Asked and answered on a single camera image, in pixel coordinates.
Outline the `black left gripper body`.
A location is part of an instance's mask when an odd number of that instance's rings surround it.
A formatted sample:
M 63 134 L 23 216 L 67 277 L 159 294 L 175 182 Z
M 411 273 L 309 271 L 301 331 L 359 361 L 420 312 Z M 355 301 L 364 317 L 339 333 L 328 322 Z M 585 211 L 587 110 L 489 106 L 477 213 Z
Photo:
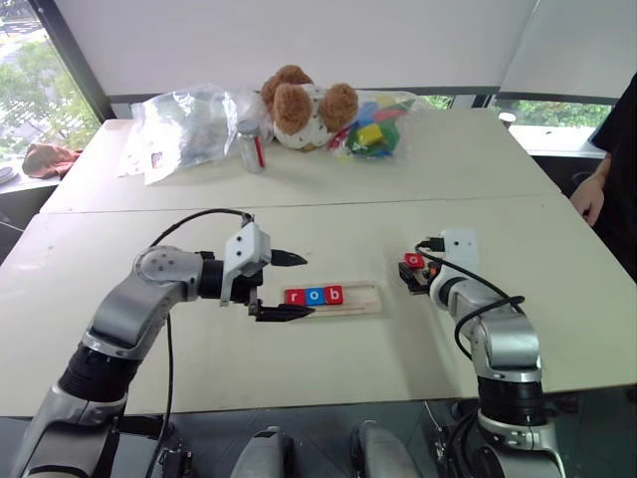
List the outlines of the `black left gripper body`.
M 258 288 L 263 285 L 263 273 L 252 276 L 239 275 L 233 280 L 230 300 L 248 308 L 248 315 L 262 316 L 262 301 L 258 298 Z

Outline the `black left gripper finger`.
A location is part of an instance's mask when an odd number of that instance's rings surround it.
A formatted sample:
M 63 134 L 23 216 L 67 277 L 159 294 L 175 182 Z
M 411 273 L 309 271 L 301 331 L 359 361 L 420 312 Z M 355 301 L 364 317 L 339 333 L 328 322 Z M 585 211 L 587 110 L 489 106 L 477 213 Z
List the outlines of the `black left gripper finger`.
M 276 307 L 258 306 L 253 313 L 257 322 L 285 323 L 304 318 L 316 310 L 307 306 L 280 304 Z
M 297 267 L 306 265 L 308 261 L 301 255 L 280 249 L 271 250 L 271 264 L 273 267 Z

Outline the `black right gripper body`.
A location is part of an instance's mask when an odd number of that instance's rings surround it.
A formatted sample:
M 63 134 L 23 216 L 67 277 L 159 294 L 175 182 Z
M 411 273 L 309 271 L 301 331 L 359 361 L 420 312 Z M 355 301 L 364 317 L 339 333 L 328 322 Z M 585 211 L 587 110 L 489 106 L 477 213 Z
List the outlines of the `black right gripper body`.
M 430 287 L 437 276 L 437 268 L 429 272 L 426 267 L 413 269 L 407 265 L 407 277 L 401 278 L 412 295 L 428 295 Z

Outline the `bystander's bare hand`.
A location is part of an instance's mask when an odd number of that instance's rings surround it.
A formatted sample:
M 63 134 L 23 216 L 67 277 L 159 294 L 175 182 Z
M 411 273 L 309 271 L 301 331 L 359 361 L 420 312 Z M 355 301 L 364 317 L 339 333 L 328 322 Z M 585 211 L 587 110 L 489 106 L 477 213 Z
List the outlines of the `bystander's bare hand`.
M 603 203 L 605 175 L 593 173 L 583 180 L 570 196 L 570 202 L 577 213 L 589 226 L 594 226 L 600 215 Z

